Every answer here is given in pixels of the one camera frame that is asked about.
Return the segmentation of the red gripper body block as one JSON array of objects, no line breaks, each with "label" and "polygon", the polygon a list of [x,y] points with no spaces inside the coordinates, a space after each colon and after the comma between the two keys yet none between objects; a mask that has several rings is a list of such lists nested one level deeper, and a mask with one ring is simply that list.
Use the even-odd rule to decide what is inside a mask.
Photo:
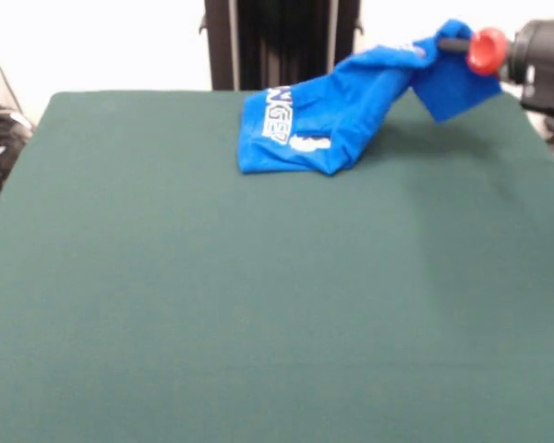
[{"label": "red gripper body block", "polygon": [[495,75],[507,58],[508,39],[495,28],[476,32],[468,46],[468,66],[479,76]]}]

